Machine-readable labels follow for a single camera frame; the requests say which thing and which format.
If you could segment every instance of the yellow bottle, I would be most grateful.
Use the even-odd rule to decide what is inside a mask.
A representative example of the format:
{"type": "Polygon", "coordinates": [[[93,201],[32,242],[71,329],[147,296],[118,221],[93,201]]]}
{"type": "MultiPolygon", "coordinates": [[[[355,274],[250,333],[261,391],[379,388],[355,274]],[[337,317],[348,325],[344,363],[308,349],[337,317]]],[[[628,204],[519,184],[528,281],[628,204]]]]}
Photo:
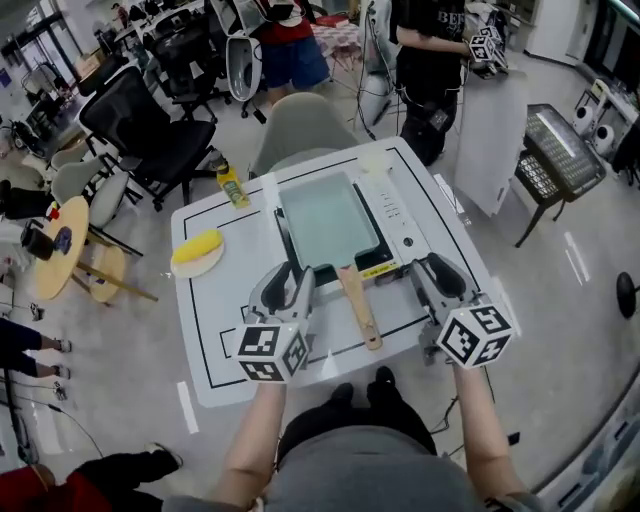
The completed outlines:
{"type": "Polygon", "coordinates": [[[229,196],[233,206],[236,208],[244,208],[251,204],[249,197],[242,189],[242,183],[240,183],[235,169],[230,167],[226,160],[220,163],[220,165],[217,165],[215,171],[217,173],[216,179],[218,180],[218,185],[220,185],[220,188],[229,196]]]}

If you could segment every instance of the black t-shirt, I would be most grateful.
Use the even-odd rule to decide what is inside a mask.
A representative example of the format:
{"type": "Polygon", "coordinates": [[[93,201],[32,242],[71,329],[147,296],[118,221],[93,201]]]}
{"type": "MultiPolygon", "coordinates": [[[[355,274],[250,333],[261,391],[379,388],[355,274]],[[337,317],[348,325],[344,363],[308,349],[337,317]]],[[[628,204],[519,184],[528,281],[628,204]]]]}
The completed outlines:
{"type": "MultiPolygon", "coordinates": [[[[465,0],[392,0],[389,39],[398,44],[396,29],[402,27],[417,30],[424,36],[461,42],[464,4],[465,0]]],[[[460,66],[457,53],[404,46],[398,55],[398,81],[412,99],[423,102],[445,89],[460,87],[460,66]]]]}

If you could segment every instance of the gray chair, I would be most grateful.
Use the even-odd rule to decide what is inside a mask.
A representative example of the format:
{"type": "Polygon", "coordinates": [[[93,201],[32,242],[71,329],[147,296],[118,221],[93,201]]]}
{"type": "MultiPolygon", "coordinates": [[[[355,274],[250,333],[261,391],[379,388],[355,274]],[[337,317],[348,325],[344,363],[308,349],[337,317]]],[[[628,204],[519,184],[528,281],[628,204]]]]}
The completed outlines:
{"type": "Polygon", "coordinates": [[[355,135],[326,99],[308,92],[292,94],[273,107],[251,174],[262,176],[357,145],[355,135]]]}
{"type": "MultiPolygon", "coordinates": [[[[51,159],[51,167],[53,167],[55,171],[59,171],[66,164],[82,162],[84,157],[89,152],[91,152],[92,157],[97,156],[105,164],[106,169],[99,171],[99,174],[103,178],[107,178],[109,175],[114,174],[113,169],[109,165],[107,165],[107,162],[103,158],[103,155],[97,155],[93,146],[89,145],[88,139],[70,149],[62,149],[58,151],[55,155],[53,155],[53,158],[51,159]]],[[[92,194],[96,193],[95,186],[92,182],[89,182],[88,187],[90,188],[92,194]]],[[[142,196],[140,194],[131,190],[129,187],[126,188],[125,194],[133,204],[137,204],[137,202],[142,199],[142,196]]]]}
{"type": "Polygon", "coordinates": [[[83,195],[85,188],[100,175],[104,182],[100,183],[89,206],[89,229],[111,242],[119,245],[131,254],[142,256],[142,253],[129,247],[117,238],[105,233],[103,228],[113,219],[120,206],[122,197],[127,190],[129,175],[118,172],[105,178],[105,165],[100,157],[86,162],[70,162],[58,169],[53,182],[51,193],[61,205],[75,196],[83,195]]]}
{"type": "Polygon", "coordinates": [[[86,142],[72,147],[71,149],[63,149],[58,151],[51,159],[51,167],[59,171],[65,164],[76,163],[82,161],[89,152],[89,145],[86,142]]]}

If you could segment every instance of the black pants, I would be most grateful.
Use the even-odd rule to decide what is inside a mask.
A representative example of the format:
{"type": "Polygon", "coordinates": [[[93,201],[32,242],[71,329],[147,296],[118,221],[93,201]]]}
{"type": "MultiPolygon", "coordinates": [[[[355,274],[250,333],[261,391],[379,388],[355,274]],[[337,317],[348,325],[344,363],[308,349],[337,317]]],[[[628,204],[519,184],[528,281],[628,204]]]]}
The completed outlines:
{"type": "Polygon", "coordinates": [[[162,510],[162,500],[135,491],[142,482],[155,482],[178,469],[173,456],[164,451],[154,453],[119,453],[92,460],[76,471],[89,480],[118,510],[162,510]]]}
{"type": "Polygon", "coordinates": [[[23,352],[41,348],[42,336],[38,331],[0,318],[0,368],[37,377],[36,360],[23,352]]]}
{"type": "Polygon", "coordinates": [[[354,425],[374,425],[398,430],[415,439],[429,453],[437,455],[436,445],[422,419],[388,382],[372,382],[367,387],[369,409],[357,409],[345,400],[329,400],[296,417],[284,431],[278,445],[277,464],[293,448],[330,430],[354,425]]]}
{"type": "Polygon", "coordinates": [[[456,120],[458,94],[453,91],[434,94],[421,103],[423,106],[408,100],[405,103],[407,118],[400,136],[407,141],[423,165],[430,166],[442,153],[447,132],[456,120]],[[436,122],[437,126],[434,126],[433,116],[436,113],[444,113],[446,120],[441,125],[436,122]]]}

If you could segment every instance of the black mesh chair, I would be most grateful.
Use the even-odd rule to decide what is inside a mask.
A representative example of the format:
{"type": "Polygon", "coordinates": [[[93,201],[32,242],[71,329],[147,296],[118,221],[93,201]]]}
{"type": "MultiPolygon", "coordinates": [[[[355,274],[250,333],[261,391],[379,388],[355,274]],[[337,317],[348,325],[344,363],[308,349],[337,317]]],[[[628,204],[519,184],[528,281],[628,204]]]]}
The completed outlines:
{"type": "Polygon", "coordinates": [[[137,68],[125,69],[100,89],[80,112],[80,122],[96,138],[116,147],[120,162],[105,156],[153,196],[156,211],[162,210],[165,196],[179,184],[187,205],[193,178],[215,178],[213,172],[196,170],[214,149],[210,142],[215,123],[172,123],[137,68]],[[164,184],[157,192],[150,188],[155,182],[164,184]]]}
{"type": "Polygon", "coordinates": [[[191,11],[189,9],[180,9],[158,22],[155,28],[156,36],[162,37],[171,34],[183,28],[191,20],[193,20],[191,11]]]}
{"type": "Polygon", "coordinates": [[[173,99],[174,105],[182,106],[187,119],[193,119],[194,110],[202,106],[215,120],[208,102],[224,98],[227,105],[231,103],[231,94],[216,87],[218,78],[225,77],[225,61],[214,46],[206,17],[195,18],[160,36],[151,44],[150,51],[168,77],[163,81],[160,75],[156,76],[162,91],[173,99]],[[193,77],[192,62],[203,71],[197,78],[193,77]]]}

